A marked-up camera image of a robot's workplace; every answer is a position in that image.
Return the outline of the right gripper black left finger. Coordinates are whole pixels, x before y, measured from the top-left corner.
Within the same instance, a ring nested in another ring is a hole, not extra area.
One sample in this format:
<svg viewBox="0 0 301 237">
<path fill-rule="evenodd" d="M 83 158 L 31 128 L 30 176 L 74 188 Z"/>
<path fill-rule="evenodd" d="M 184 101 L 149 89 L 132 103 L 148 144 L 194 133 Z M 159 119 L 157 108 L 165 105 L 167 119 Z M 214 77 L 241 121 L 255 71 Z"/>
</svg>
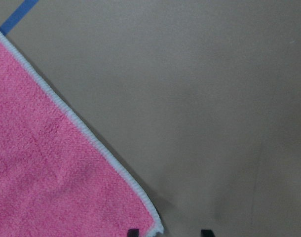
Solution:
<svg viewBox="0 0 301 237">
<path fill-rule="evenodd" d="M 139 237 L 139 229 L 129 229 L 127 237 Z"/>
</svg>

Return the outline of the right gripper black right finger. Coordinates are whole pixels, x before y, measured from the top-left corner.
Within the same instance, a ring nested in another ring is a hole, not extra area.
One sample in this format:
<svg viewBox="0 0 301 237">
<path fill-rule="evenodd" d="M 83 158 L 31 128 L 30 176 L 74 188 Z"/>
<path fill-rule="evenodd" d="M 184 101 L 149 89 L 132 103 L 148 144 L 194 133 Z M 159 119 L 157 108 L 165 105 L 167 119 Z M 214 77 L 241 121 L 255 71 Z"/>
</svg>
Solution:
<svg viewBox="0 0 301 237">
<path fill-rule="evenodd" d="M 214 237 L 214 232 L 211 229 L 202 229 L 201 237 Z"/>
</svg>

